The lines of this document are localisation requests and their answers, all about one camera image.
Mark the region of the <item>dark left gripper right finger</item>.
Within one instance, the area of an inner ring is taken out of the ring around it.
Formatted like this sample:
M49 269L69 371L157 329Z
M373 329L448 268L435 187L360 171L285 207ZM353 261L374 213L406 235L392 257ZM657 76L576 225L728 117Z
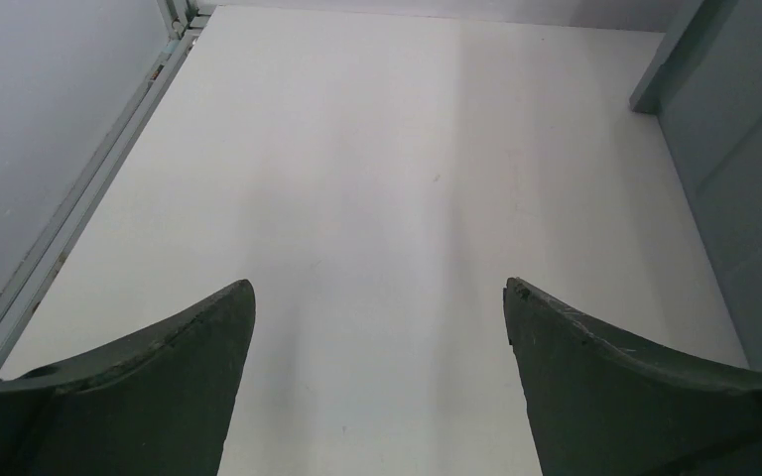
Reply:
M705 360L511 278L503 312L546 475L762 475L762 373Z

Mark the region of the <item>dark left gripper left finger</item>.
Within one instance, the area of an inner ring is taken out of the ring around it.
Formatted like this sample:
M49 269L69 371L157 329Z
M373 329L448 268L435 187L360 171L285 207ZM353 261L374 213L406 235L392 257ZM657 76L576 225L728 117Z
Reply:
M0 475L214 475L256 316L240 280L100 347L0 380Z

